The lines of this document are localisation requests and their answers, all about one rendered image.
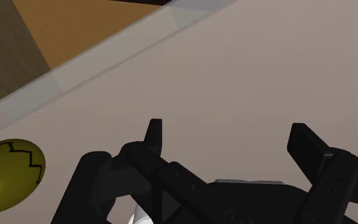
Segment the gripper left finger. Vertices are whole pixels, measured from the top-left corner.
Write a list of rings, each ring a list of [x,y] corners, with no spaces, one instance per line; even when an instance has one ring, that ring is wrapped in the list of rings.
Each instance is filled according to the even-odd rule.
[[[118,197],[130,195],[154,224],[210,224],[202,214],[168,192],[155,174],[162,159],[162,120],[152,119],[143,141],[124,144],[117,156],[84,154],[51,224],[111,224],[107,217]]]

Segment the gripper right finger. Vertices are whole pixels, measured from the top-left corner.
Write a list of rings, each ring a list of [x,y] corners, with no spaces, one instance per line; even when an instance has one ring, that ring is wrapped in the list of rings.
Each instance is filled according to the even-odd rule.
[[[328,146],[304,123],[293,123],[287,151],[312,187],[294,215],[293,224],[358,224],[345,216],[358,204],[358,157]]]

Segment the yellow egg with black zigzag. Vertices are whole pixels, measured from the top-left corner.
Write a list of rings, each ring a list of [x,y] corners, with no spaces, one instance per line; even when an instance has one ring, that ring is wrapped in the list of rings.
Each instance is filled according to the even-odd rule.
[[[39,146],[25,139],[0,141],[0,212],[25,200],[40,184],[46,159]]]

